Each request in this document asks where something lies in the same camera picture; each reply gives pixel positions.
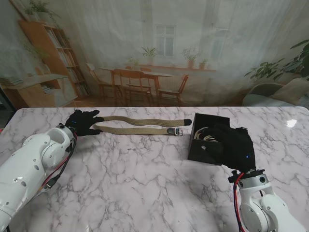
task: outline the open black box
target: open black box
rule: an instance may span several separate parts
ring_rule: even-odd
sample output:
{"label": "open black box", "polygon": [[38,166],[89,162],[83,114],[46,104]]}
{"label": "open black box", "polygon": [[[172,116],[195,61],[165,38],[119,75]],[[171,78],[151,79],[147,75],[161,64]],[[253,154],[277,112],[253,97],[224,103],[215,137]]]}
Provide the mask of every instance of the open black box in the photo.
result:
{"label": "open black box", "polygon": [[218,153],[222,154],[223,153],[222,143],[215,143],[215,142],[194,139],[194,135],[199,129],[203,127],[213,128],[214,124],[216,123],[221,123],[230,126],[230,119],[228,117],[221,117],[215,115],[204,115],[197,113],[195,114],[190,136],[188,160],[210,163],[215,165],[222,165],[221,163],[216,162],[211,157],[207,149],[211,148],[211,150],[215,150]]}

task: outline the belt buckle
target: belt buckle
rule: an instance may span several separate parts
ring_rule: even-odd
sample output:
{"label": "belt buckle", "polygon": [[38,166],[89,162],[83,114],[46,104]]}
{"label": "belt buckle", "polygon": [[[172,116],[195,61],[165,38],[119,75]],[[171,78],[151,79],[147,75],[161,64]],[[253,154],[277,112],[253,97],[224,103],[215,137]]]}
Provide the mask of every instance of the belt buckle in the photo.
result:
{"label": "belt buckle", "polygon": [[181,128],[174,128],[175,136],[183,136],[183,130]]}

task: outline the black gloved hand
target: black gloved hand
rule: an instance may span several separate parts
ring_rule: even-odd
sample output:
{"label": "black gloved hand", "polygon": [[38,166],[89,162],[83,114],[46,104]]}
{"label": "black gloved hand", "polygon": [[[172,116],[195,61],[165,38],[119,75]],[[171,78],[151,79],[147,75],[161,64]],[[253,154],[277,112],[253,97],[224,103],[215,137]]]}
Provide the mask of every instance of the black gloved hand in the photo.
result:
{"label": "black gloved hand", "polygon": [[90,127],[97,123],[103,122],[104,118],[94,117],[99,113],[99,110],[84,111],[75,110],[66,121],[66,127],[73,127],[76,130],[77,136],[95,135],[100,134],[101,130],[90,129]]}
{"label": "black gloved hand", "polygon": [[205,129],[203,133],[212,135],[223,144],[223,155],[209,150],[218,163],[244,173],[256,169],[253,142],[246,128],[233,129],[223,124],[216,124],[214,128]]}

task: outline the belt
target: belt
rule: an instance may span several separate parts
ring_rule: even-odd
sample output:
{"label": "belt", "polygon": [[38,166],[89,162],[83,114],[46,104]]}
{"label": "belt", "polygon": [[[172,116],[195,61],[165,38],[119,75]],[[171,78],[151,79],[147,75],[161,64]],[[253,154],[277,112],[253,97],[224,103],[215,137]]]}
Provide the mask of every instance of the belt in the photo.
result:
{"label": "belt", "polygon": [[133,119],[124,116],[107,116],[102,117],[104,121],[124,121],[134,126],[146,126],[146,125],[157,125],[161,127],[170,127],[170,128],[113,128],[101,126],[98,123],[94,125],[95,129],[99,129],[103,132],[111,134],[144,134],[144,135],[174,135],[182,136],[183,130],[181,128],[171,128],[177,126],[189,126],[192,121],[190,119],[180,119],[180,120],[163,120],[163,119]]}

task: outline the wall mural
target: wall mural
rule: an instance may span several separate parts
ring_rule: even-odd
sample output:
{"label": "wall mural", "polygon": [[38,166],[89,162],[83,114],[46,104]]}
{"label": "wall mural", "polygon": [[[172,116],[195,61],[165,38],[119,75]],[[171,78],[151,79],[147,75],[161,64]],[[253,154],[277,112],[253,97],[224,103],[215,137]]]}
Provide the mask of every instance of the wall mural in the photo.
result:
{"label": "wall mural", "polygon": [[[309,108],[308,10],[307,0],[5,0],[0,85],[16,109]],[[291,87],[296,101],[273,97]]]}

